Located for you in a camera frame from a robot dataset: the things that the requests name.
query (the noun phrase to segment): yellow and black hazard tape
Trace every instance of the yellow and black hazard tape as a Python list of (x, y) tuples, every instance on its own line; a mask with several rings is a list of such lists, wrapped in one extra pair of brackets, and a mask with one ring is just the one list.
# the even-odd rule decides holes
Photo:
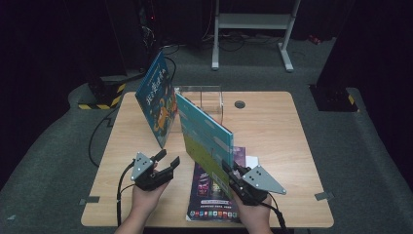
[(110, 101), (106, 103), (78, 103), (80, 109), (111, 109), (115, 108), (121, 100), (122, 92), (125, 89), (126, 84), (122, 84), (118, 87), (116, 93), (113, 95)]

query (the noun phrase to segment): black base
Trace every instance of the black base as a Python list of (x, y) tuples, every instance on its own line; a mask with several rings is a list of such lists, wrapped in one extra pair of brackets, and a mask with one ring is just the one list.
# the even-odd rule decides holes
[(346, 89), (331, 89), (310, 85), (319, 111), (356, 112), (358, 107)]
[(105, 85), (105, 94), (96, 97), (88, 87), (78, 101), (81, 109), (110, 109), (115, 108), (121, 98), (125, 84)]

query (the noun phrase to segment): blue book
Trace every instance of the blue book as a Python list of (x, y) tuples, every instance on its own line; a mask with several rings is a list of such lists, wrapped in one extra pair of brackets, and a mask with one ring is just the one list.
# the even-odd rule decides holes
[(161, 148), (177, 112), (175, 93), (162, 51), (153, 60), (136, 91), (136, 99)]
[(232, 198), (222, 160), (233, 167), (233, 134), (181, 94), (176, 94), (176, 102), (186, 152)]

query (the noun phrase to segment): person's right hand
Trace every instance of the person's right hand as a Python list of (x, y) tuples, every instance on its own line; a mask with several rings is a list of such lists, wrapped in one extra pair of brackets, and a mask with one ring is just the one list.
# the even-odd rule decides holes
[[(270, 229), (270, 212), (267, 207), (258, 206), (246, 206), (240, 197), (232, 191), (234, 199), (239, 209), (240, 220), (248, 230), (249, 234), (272, 234)], [(271, 197), (267, 195), (267, 198), (263, 201), (268, 205), (271, 205)]]

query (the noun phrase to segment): wooden table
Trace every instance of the wooden table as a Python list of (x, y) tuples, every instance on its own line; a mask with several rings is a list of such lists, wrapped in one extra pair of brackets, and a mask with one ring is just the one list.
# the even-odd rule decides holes
[[(245, 102), (238, 109), (234, 103)], [(286, 189), (286, 195), (274, 194), (288, 228), (330, 227), (333, 217), (323, 192), (309, 145), (303, 132), (292, 96), (287, 92), (224, 92), (222, 124), (234, 133), (234, 144), (246, 147), (246, 154), (257, 156), (260, 164)], [(242, 227), (229, 222), (187, 221), (185, 219), (192, 183), (194, 161), (185, 152), (179, 117), (175, 119), (165, 149), (168, 155), (159, 163), (164, 169), (180, 156), (174, 179), (161, 197), (147, 226), (152, 227)], [(124, 95), (115, 125), (97, 171), (91, 197), (82, 223), (86, 226), (116, 226), (116, 192), (119, 178), (137, 152), (148, 157), (161, 150), (134, 97)], [(131, 184), (131, 170), (123, 187)], [(131, 189), (122, 195), (122, 218), (131, 208)], [(271, 214), (272, 227), (279, 227)]]

